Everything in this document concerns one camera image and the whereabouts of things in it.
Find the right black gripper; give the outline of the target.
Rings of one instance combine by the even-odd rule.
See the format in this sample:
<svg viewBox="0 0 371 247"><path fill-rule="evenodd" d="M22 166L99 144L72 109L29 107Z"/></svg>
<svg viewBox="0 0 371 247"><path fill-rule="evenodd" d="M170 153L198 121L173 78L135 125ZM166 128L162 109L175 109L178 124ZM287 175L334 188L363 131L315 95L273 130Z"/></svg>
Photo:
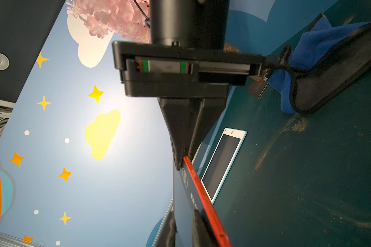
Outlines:
<svg viewBox="0 0 371 247"><path fill-rule="evenodd" d="M125 94L157 97L169 131L174 168L196 152L224 111L229 87L262 72L266 57L212 49L112 43Z"/></svg>

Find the blue wiping cloth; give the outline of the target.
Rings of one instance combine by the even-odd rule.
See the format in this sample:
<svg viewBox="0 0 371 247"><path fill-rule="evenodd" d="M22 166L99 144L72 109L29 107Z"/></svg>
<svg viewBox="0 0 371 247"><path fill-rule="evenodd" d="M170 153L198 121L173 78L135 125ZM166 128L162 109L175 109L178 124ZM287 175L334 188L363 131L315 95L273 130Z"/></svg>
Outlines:
<svg viewBox="0 0 371 247"><path fill-rule="evenodd" d="M295 48L283 47L268 63L268 84L284 113L312 113L371 68L371 22L332 26L324 14Z"/></svg>

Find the white blue drawing tablet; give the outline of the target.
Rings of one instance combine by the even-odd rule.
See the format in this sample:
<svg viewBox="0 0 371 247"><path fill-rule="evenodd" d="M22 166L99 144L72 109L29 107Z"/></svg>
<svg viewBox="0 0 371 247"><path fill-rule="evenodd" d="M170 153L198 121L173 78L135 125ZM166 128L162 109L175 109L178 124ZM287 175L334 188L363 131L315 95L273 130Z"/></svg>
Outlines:
<svg viewBox="0 0 371 247"><path fill-rule="evenodd" d="M244 130L231 128L225 128L221 134L201 179L212 203L215 202L246 135Z"/></svg>

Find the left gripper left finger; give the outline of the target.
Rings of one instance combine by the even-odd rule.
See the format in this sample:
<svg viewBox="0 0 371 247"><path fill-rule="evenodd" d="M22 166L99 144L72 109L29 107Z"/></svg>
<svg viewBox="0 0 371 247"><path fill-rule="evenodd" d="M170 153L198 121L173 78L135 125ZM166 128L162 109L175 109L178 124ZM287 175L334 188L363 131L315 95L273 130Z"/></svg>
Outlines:
<svg viewBox="0 0 371 247"><path fill-rule="evenodd" d="M177 233L174 212L169 212L157 233L153 247L175 247L175 238Z"/></svg>

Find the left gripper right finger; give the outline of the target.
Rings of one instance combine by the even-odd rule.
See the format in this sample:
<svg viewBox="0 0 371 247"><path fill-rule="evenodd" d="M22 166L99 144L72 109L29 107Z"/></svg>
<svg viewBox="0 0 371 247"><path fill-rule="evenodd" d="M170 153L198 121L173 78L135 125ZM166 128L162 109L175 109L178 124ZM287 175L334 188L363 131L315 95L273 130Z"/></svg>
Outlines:
<svg viewBox="0 0 371 247"><path fill-rule="evenodd" d="M194 210L192 219L192 246L217 247L215 238L208 230L205 221L198 210Z"/></svg>

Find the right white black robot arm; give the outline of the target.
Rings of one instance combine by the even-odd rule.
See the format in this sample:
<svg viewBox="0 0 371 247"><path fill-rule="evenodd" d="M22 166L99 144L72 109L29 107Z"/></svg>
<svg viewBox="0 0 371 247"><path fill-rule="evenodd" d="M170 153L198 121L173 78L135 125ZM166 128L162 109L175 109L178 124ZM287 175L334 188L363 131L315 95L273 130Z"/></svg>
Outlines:
<svg viewBox="0 0 371 247"><path fill-rule="evenodd" d="M125 94L158 99L176 169L195 156L229 88L263 70L264 56L224 50L228 11L229 1L151 1L151 43L112 44Z"/></svg>

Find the red frame drawing tablet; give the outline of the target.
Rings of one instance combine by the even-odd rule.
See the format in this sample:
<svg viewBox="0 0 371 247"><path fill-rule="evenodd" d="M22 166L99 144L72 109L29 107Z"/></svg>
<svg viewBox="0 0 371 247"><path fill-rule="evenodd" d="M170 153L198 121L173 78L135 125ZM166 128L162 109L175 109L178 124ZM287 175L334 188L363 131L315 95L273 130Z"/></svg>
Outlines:
<svg viewBox="0 0 371 247"><path fill-rule="evenodd" d="M192 247L192 219L194 210L202 215L218 247L231 247L232 243L207 195L190 160L185 155L181 169L174 169L174 216L177 233L176 247Z"/></svg>

